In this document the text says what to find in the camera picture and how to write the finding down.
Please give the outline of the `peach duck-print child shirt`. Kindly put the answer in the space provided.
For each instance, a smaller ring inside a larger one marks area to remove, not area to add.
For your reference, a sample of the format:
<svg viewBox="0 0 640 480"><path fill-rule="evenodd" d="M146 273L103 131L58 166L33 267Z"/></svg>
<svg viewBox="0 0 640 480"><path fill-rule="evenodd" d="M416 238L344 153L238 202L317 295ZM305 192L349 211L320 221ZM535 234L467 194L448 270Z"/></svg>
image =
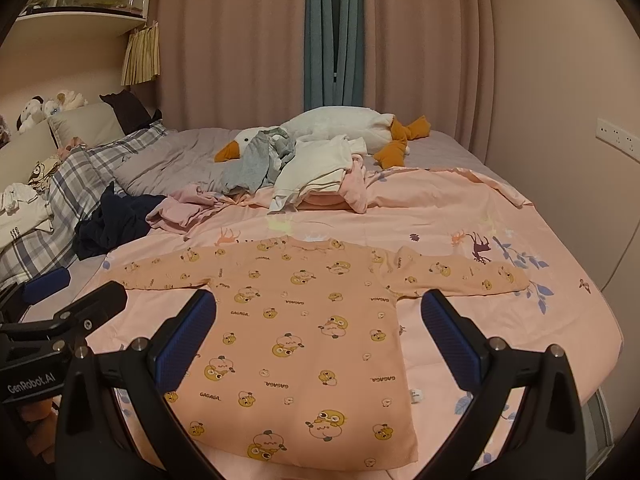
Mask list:
<svg viewBox="0 0 640 480"><path fill-rule="evenodd" d="M418 457L396 306L526 289L508 262L270 238L111 266L129 290L207 287L216 321L167 401L190 436L258 462L393 469Z"/></svg>

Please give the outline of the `yellow striped small curtain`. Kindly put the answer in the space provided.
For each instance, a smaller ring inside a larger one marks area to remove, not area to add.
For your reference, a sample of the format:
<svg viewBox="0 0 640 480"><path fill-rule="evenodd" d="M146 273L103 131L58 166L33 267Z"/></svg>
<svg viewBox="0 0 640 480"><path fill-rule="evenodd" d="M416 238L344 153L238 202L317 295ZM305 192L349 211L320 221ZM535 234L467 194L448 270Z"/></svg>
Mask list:
<svg viewBox="0 0 640 480"><path fill-rule="evenodd" d="M157 22L129 33L120 84L136 86L160 74L160 30Z"/></svg>

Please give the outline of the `light pink crumpled garment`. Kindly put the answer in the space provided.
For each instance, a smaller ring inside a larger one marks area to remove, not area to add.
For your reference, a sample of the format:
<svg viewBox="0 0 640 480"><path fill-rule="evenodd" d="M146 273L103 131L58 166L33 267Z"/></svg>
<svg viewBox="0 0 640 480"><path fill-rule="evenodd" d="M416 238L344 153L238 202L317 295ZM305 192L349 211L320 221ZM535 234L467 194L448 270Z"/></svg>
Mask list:
<svg viewBox="0 0 640 480"><path fill-rule="evenodd" d="M224 194L189 184L166 196L146 217L152 229L188 235L205 220L235 204Z"/></svg>

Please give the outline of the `beige pillow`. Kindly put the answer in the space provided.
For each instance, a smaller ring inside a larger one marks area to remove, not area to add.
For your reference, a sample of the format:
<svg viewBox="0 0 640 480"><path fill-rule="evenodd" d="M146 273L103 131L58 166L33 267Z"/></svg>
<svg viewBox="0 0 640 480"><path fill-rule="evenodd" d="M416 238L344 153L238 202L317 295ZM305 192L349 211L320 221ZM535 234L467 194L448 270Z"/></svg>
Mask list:
<svg viewBox="0 0 640 480"><path fill-rule="evenodd" d="M114 110L106 103L59 112L51 116L48 123L59 148L65 148L73 138L79 138L88 148L95 148L125 136Z"/></svg>

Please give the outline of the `grey small garment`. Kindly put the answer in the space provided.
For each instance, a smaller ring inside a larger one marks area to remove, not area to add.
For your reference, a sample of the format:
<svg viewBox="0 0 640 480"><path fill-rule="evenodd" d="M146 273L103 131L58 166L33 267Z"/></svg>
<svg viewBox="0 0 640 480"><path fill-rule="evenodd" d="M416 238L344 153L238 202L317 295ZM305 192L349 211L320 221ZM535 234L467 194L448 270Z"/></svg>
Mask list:
<svg viewBox="0 0 640 480"><path fill-rule="evenodd" d="M295 141L283 128L241 130L217 155L224 164L217 191L227 196L256 193L274 185L295 156Z"/></svg>

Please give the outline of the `plush toys on headboard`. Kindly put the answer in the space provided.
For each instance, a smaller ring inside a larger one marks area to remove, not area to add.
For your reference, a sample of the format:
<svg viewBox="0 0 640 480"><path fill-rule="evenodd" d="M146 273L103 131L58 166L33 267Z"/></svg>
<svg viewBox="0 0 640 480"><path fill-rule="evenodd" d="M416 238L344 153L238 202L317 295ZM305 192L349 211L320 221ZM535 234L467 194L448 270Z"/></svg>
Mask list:
<svg viewBox="0 0 640 480"><path fill-rule="evenodd" d="M60 90L53 98L43 99L42 96L31 98L21 110L16 120L16 130L24 133L32 127L44 122L49 117L66 110L76 110L88 104L85 97L73 90Z"/></svg>

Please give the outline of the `teal blue curtain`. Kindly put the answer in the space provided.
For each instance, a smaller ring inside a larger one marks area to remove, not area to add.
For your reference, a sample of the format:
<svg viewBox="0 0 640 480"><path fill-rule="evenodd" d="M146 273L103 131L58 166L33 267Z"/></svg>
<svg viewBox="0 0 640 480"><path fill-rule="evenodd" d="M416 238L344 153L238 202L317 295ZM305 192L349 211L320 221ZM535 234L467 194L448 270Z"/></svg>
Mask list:
<svg viewBox="0 0 640 480"><path fill-rule="evenodd" d="M363 0L305 0L304 109L361 106Z"/></svg>

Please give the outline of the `navy blue garment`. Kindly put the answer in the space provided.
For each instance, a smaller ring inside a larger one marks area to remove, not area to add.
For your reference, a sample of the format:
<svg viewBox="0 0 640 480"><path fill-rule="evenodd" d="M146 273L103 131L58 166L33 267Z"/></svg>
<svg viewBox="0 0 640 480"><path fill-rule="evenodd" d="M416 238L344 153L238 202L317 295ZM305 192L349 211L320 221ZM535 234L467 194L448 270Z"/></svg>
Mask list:
<svg viewBox="0 0 640 480"><path fill-rule="evenodd" d="M79 260L106 255L145 237L151 229L146 216L158 206L163 195L118 195L111 182L101 195L99 206L75 226L73 251Z"/></svg>

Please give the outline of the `pink animal-print duvet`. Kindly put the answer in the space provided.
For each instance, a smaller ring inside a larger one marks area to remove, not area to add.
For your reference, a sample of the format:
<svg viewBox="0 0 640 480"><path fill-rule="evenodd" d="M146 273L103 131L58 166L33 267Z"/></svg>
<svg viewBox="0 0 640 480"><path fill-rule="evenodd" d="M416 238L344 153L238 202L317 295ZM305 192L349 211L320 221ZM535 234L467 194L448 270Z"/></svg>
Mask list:
<svg viewBox="0 0 640 480"><path fill-rule="evenodd" d="M568 354L579 394L587 402L614 370L623 335L616 318L586 271L544 222L533 204L512 186L487 174L397 169L368 187L367 212L341 206L268 214L269 193L217 212L186 235L163 229L115 249L84 292L105 280L110 266L134 257L167 254L191 243L196 247L231 245L289 235L320 242L330 237L395 251L409 247L422 255L455 255L513 263L529 279L524 292L451 299L484 333L503 337L516 348L544 350L559 344ZM126 347L137 336L151 336L178 312L192 292L128 292L124 312L99 328L88 341L96 352ZM411 404L418 461L396 469L357 472L250 465L249 458L206 443L202 450L230 479L410 479L432 458L471 403L454 384L431 336L422 325L418 300L401 300L398 337L408 373L408 393L422 394Z"/></svg>

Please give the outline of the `white goose plush toy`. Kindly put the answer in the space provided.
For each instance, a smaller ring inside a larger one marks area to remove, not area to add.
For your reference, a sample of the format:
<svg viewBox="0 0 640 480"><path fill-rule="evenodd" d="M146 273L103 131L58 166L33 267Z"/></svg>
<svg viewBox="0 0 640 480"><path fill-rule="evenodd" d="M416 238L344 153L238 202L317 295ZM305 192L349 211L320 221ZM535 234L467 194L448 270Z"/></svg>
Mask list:
<svg viewBox="0 0 640 480"><path fill-rule="evenodd" d="M214 162L238 159L257 133L274 131L303 142L331 140L336 136L346 136L351 141L362 139L367 154L382 169L403 167L409 142L427 138L431 128L424 115L404 125L394 114L379 113L367 107L322 106L307 110L277 127L241 130L214 156Z"/></svg>

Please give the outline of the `cream white garment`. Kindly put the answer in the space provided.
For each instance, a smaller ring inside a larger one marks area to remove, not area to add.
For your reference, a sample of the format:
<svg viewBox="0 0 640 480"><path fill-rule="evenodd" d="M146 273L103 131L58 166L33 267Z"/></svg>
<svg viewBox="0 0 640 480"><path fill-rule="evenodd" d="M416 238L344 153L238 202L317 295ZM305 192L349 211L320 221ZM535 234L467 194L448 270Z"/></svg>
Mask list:
<svg viewBox="0 0 640 480"><path fill-rule="evenodd" d="M309 192L335 193L352 169L352 156L367 154L363 138L296 142L294 157L281 170L269 205L270 212L296 207Z"/></svg>

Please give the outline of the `white wall socket strip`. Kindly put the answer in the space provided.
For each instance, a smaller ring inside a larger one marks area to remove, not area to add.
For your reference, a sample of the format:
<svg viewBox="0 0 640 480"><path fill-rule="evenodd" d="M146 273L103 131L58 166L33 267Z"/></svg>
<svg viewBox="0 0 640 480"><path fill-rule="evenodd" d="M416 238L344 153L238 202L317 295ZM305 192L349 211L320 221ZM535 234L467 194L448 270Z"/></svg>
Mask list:
<svg viewBox="0 0 640 480"><path fill-rule="evenodd" d="M596 138L640 162L638 136L616 127L605 119L597 119Z"/></svg>

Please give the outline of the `dark brown cushion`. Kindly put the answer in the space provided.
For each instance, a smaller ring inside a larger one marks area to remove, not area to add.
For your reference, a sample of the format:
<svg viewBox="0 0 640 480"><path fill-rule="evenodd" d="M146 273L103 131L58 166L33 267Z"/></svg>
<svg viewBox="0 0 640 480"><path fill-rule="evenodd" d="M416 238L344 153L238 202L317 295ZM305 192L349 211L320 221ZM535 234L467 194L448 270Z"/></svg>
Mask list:
<svg viewBox="0 0 640 480"><path fill-rule="evenodd" d="M125 136L148 128L152 122L157 122L162 118L160 110L155 110L154 114L151 115L140 100L127 89L118 93L104 94L100 96L100 99L113 109Z"/></svg>

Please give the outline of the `plaid grey blanket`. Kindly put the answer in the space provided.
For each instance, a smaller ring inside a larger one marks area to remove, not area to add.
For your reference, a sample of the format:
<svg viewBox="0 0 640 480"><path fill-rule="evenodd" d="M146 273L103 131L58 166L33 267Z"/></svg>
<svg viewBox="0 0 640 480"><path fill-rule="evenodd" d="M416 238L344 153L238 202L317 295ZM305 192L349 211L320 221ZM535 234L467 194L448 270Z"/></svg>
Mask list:
<svg viewBox="0 0 640 480"><path fill-rule="evenodd" d="M1 286L24 283L72 264L75 226L99 206L104 190L115 182L115 170L168 133L162 122L153 122L111 143L75 148L50 180L47 199L53 231L32 231L2 249Z"/></svg>

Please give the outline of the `white printed garment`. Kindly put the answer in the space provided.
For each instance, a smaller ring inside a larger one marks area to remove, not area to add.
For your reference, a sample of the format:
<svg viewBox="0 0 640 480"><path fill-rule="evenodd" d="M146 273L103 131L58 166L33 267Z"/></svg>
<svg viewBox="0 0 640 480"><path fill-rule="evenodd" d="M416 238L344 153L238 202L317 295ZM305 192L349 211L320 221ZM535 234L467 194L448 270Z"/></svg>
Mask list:
<svg viewBox="0 0 640 480"><path fill-rule="evenodd" d="M1 249L32 231L54 231L48 189L60 165L56 155L37 162L26 183L12 183L1 192Z"/></svg>

